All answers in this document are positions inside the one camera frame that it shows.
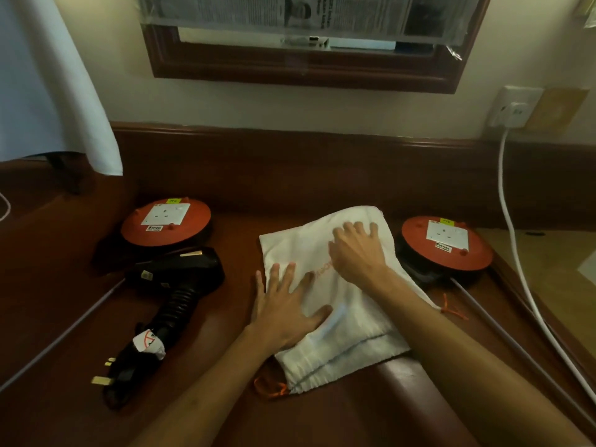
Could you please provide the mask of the person's left forearm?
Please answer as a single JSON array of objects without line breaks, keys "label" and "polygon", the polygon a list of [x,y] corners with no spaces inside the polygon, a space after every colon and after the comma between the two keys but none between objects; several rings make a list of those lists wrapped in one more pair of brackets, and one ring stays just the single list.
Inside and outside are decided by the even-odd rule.
[{"label": "person's left forearm", "polygon": [[128,447],[210,447],[249,379],[283,343],[273,325],[249,325]]}]

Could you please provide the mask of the white wall plug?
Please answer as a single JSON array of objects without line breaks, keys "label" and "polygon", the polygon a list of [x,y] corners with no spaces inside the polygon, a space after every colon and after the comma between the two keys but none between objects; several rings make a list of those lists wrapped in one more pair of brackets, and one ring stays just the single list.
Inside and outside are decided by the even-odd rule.
[{"label": "white wall plug", "polygon": [[488,120],[488,127],[520,129],[525,127],[531,116],[532,107],[524,102],[511,102],[494,108]]}]

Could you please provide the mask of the person's right forearm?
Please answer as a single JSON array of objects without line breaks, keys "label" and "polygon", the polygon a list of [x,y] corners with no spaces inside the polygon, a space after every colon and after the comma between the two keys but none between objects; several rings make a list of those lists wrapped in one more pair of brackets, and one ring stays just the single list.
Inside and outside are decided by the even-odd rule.
[{"label": "person's right forearm", "polygon": [[490,447],[591,447],[536,387],[419,298],[387,266],[366,293],[383,308],[427,375],[479,442]]}]

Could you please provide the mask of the newspaper sheet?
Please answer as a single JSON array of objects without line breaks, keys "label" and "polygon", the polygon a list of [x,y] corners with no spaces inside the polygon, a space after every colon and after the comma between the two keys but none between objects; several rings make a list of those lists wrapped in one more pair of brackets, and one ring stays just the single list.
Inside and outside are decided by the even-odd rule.
[{"label": "newspaper sheet", "polygon": [[146,24],[448,46],[479,0],[135,0]]}]

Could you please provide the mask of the person's left hand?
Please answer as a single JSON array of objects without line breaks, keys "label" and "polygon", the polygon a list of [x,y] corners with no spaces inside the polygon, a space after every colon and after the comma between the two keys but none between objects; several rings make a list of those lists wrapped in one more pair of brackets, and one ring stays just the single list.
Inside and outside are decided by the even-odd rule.
[{"label": "person's left hand", "polygon": [[279,263],[273,264],[269,281],[264,284],[266,305],[260,314],[255,314],[255,304],[253,305],[248,328],[259,356],[264,359],[292,348],[307,334],[313,332],[305,330],[305,319],[308,316],[302,311],[302,302],[314,282],[314,273],[307,272],[293,290],[290,287],[289,293],[281,293],[283,276],[280,277],[280,269]]}]

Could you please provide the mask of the white paper sheet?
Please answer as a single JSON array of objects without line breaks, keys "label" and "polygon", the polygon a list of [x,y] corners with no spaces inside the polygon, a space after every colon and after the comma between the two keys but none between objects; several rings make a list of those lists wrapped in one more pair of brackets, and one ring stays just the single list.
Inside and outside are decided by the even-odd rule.
[{"label": "white paper sheet", "polygon": [[577,271],[596,286],[596,249],[577,268]]}]

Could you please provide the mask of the tan wall plate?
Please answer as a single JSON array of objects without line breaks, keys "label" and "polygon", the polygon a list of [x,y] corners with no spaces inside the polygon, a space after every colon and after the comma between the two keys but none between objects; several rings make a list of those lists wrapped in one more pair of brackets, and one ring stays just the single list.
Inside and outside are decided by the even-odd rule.
[{"label": "tan wall plate", "polygon": [[527,120],[524,131],[560,134],[570,125],[583,105],[589,89],[547,88]]}]

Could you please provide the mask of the white drawstring cloth bag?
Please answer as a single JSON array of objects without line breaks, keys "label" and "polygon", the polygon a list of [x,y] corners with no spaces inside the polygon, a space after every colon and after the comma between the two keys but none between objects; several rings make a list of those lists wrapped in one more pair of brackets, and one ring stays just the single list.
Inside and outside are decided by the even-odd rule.
[{"label": "white drawstring cloth bag", "polygon": [[303,313],[311,316],[320,307],[330,305],[332,314],[294,347],[275,355],[284,371],[284,382],[270,378],[265,372],[255,378],[254,387],[262,396],[279,398],[311,391],[410,350],[375,302],[334,270],[328,242],[332,240],[332,230],[345,222],[363,222],[367,233],[370,223],[377,224],[389,267],[431,308],[467,320],[461,312],[448,308],[446,294],[439,307],[414,283],[396,258],[395,241],[383,213],[376,207],[351,207],[302,226],[265,233],[259,241],[266,283],[270,282],[270,270],[275,263],[280,265],[280,272],[295,263],[299,279],[306,272],[314,273],[314,281],[302,301]]}]

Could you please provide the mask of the white wall socket plate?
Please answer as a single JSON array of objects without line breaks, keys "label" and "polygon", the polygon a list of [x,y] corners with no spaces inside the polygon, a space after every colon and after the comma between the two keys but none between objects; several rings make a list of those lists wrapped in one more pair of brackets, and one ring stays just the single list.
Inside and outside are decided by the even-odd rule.
[{"label": "white wall socket plate", "polygon": [[492,114],[494,108],[496,108],[497,106],[509,104],[511,102],[524,102],[528,103],[532,107],[533,112],[543,93],[544,88],[530,88],[511,85],[504,86],[497,94],[495,101],[493,102],[492,108],[489,111],[487,127],[489,117]]}]

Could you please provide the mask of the white warning tag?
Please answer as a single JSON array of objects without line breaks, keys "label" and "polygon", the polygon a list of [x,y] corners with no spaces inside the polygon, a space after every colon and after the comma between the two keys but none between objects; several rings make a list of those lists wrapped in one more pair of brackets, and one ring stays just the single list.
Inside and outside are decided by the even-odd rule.
[{"label": "white warning tag", "polygon": [[157,360],[161,361],[166,356],[164,343],[150,329],[146,329],[132,338],[132,344],[139,353],[153,354]]}]

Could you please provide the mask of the white hanging cloth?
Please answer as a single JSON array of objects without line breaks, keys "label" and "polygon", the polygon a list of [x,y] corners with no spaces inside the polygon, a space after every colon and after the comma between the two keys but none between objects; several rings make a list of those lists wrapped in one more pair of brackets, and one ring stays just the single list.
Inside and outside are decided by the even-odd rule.
[{"label": "white hanging cloth", "polygon": [[79,152],[122,176],[106,111],[54,0],[0,0],[0,163]]}]

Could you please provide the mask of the person's right hand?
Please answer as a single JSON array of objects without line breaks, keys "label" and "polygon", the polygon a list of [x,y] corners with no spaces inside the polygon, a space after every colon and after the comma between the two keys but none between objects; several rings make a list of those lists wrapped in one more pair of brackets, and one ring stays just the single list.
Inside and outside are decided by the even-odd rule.
[{"label": "person's right hand", "polygon": [[368,242],[369,230],[366,231],[363,222],[356,222],[354,225],[355,240],[345,240],[343,225],[332,230],[332,241],[338,243],[341,255],[341,269],[336,272],[369,296],[373,296],[386,280],[390,269],[381,243],[380,247],[372,247]]}]

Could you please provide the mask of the black hair dryer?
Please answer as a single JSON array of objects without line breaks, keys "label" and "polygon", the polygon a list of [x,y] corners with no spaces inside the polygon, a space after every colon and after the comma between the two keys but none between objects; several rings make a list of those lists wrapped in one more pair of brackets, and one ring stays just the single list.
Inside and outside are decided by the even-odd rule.
[{"label": "black hair dryer", "polygon": [[130,340],[111,361],[102,396],[113,411],[122,409],[165,359],[139,353],[132,338],[150,329],[162,340],[167,354],[183,336],[199,301],[225,280],[219,256],[206,246],[162,255],[120,271],[124,272],[126,285],[142,295],[160,294],[163,301],[149,322],[136,324]]}]

